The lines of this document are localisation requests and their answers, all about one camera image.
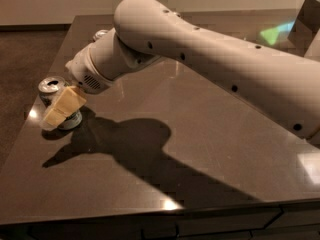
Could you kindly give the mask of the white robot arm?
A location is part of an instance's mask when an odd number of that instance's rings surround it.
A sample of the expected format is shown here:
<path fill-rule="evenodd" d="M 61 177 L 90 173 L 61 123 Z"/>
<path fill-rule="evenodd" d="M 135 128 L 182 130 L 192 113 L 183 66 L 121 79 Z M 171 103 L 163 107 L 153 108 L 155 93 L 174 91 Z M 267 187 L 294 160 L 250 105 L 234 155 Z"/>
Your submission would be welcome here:
<path fill-rule="evenodd" d="M 70 60 L 73 85 L 42 124 L 56 128 L 125 74 L 174 59 L 313 145 L 320 144 L 318 62 L 192 25 L 156 0 L 122 0 L 113 27 Z"/>

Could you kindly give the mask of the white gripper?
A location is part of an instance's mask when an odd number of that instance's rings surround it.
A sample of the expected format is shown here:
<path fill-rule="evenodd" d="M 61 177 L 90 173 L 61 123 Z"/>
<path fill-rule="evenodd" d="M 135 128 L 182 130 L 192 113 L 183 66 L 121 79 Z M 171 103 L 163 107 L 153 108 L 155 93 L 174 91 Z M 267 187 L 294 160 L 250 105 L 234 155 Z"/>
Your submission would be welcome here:
<path fill-rule="evenodd" d="M 110 88 L 112 81 L 104 78 L 95 68 L 90 45 L 80 50 L 66 63 L 73 82 L 88 94 L 100 94 Z M 67 86 L 60 91 L 44 112 L 41 128 L 45 130 L 71 130 L 82 121 L 80 108 L 86 103 L 85 93 L 77 86 Z"/>

